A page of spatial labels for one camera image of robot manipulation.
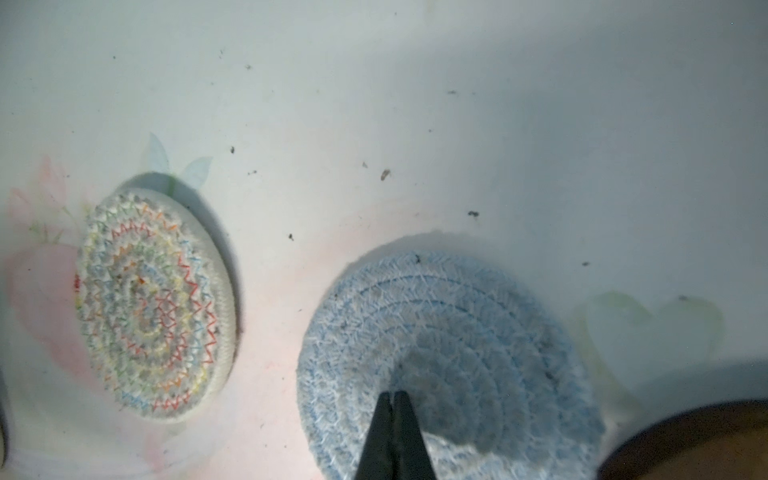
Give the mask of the glossy brown scratched coaster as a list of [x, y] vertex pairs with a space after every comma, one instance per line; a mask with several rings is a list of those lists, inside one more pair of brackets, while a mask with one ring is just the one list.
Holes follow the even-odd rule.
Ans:
[[728, 401], [660, 420], [600, 465], [598, 479], [765, 479], [767, 401]]

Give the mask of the light blue woven coaster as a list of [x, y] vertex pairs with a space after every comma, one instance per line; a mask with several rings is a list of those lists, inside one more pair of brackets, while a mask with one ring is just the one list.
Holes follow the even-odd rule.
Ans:
[[376, 400], [409, 394], [441, 479], [592, 479], [604, 432], [568, 335], [506, 274], [409, 252], [361, 265], [319, 304], [297, 403], [328, 479], [353, 477]]

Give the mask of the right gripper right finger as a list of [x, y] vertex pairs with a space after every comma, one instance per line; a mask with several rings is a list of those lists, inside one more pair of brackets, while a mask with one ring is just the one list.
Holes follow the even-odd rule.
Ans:
[[405, 391], [394, 394], [392, 449], [395, 479], [437, 479], [415, 410]]

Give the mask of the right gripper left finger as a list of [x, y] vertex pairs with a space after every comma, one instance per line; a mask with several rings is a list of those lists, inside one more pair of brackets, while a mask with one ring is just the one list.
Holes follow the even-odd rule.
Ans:
[[393, 407], [388, 392], [381, 393], [358, 462], [355, 480], [393, 480]]

